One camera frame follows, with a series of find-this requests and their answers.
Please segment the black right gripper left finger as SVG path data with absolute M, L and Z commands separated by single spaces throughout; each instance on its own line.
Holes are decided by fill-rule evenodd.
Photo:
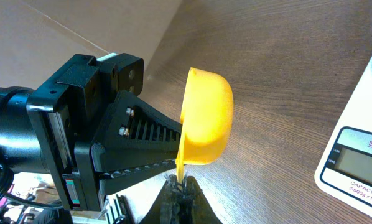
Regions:
M 177 177 L 171 174 L 166 177 L 157 198 L 140 224 L 177 223 Z

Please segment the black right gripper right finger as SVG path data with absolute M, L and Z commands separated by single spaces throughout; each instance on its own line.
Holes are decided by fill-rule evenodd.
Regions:
M 222 224 L 195 177 L 185 177 L 182 187 L 181 223 Z

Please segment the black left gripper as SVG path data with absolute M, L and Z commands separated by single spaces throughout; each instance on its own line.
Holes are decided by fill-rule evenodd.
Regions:
M 116 53 L 75 54 L 28 97 L 26 110 L 67 210 L 100 211 L 105 195 L 176 167 L 182 125 L 118 92 Z

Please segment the yellow plastic measuring scoop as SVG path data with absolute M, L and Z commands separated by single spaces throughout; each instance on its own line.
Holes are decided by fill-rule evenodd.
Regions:
M 190 68 L 180 114 L 180 144 L 175 160 L 177 181 L 184 181 L 185 165 L 207 165 L 217 160 L 230 137 L 233 92 L 221 75 Z

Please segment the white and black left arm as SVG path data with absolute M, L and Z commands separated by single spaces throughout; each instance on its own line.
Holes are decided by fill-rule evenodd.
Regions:
M 20 172 L 49 174 L 60 207 L 105 199 L 175 167 L 182 126 L 142 101 L 144 61 L 76 54 L 41 86 L 0 88 L 0 199 Z

